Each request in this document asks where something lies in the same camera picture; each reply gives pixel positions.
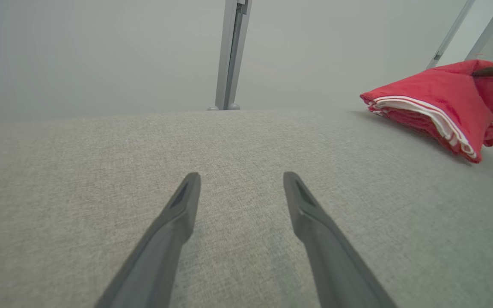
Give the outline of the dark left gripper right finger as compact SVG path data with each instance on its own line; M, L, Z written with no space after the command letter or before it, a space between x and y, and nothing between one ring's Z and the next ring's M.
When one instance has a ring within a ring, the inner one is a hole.
M285 172L283 185L294 234L306 248L321 307L395 308L395 302L303 180L294 172Z

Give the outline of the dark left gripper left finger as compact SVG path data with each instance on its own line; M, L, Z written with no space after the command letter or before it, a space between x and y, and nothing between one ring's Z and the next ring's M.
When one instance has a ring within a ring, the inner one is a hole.
M96 307L169 306L181 249L193 234L200 184L198 173L184 177L102 293Z

